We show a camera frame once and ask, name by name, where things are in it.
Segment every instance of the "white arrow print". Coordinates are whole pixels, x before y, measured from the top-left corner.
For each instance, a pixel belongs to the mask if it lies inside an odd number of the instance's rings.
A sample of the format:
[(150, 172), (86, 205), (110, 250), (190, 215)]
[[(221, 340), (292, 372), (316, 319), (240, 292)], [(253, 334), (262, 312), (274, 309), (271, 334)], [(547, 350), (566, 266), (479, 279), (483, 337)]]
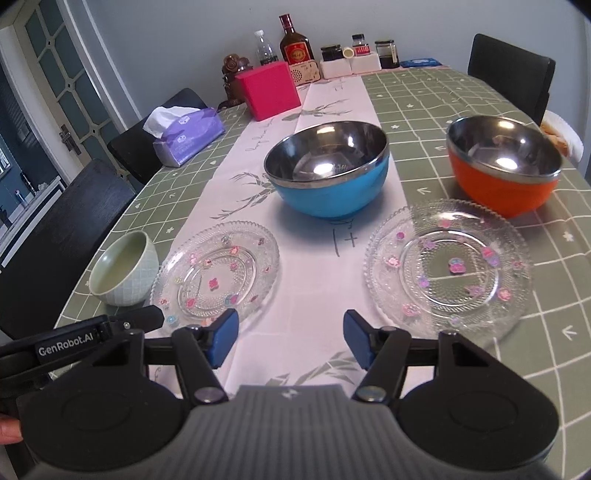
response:
[(569, 325), (568, 327), (565, 327), (562, 329), (562, 333), (564, 334), (564, 336), (569, 339), (571, 342), (573, 341), (573, 339), (570, 337), (571, 335), (576, 335), (577, 332), (571, 330), (573, 326)]

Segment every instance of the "orange bowl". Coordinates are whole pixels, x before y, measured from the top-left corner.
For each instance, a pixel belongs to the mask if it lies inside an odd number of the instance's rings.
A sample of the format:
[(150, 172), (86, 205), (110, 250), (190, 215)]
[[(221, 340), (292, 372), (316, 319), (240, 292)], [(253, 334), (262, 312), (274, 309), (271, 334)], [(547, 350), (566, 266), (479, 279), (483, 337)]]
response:
[(562, 165), (560, 152), (540, 131), (495, 116), (453, 122), (447, 151), (464, 191), (506, 218), (541, 206)]

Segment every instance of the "red label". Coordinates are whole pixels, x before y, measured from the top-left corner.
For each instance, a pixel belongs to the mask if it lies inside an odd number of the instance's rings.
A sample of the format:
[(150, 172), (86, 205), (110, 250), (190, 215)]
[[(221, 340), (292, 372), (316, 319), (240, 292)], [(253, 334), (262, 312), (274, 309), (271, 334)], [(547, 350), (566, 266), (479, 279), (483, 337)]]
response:
[(355, 50), (355, 55), (369, 55), (370, 53), (369, 45), (367, 44), (353, 47), (353, 50)]
[(303, 61), (311, 60), (310, 52), (308, 52), (308, 46), (306, 42), (299, 41), (291, 43), (284, 48), (285, 56), (287, 57), (287, 63), (289, 65), (295, 65), (296, 63), (302, 63)]

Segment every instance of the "blue bowl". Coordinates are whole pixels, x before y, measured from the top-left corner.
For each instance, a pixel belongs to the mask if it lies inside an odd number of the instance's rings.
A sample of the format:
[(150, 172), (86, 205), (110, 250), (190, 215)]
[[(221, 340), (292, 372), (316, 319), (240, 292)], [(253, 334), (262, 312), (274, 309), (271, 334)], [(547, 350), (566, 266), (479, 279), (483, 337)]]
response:
[(275, 145), (265, 173), (295, 210), (342, 218), (377, 197), (388, 173), (388, 137), (365, 122), (332, 122), (302, 130)]

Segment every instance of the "tissue box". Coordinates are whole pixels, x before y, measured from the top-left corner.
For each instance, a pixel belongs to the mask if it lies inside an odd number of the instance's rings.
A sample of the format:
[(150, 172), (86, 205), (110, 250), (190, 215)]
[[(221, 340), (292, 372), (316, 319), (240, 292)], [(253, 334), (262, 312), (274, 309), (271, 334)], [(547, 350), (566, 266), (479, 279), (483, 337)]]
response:
[(284, 61), (239, 73), (236, 80), (258, 122), (301, 105), (290, 68)]
[(225, 131), (216, 111), (206, 108), (176, 119), (154, 141), (154, 150), (162, 165), (180, 167)]

